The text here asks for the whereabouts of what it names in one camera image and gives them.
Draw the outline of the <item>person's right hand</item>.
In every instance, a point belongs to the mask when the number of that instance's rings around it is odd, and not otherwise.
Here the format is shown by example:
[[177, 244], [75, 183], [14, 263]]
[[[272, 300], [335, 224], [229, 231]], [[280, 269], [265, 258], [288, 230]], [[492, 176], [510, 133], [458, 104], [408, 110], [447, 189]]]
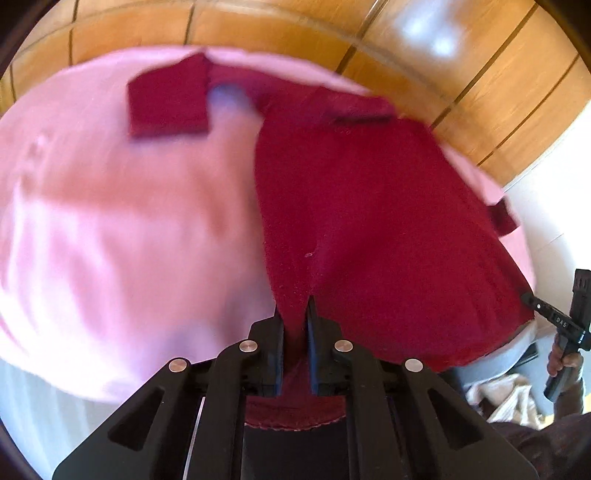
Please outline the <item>person's right hand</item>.
[[580, 379], [583, 363], [584, 359], [580, 353], [566, 354], [559, 345], [559, 337], [555, 337], [547, 363], [547, 372], [552, 378], [565, 372], [568, 380], [576, 382]]

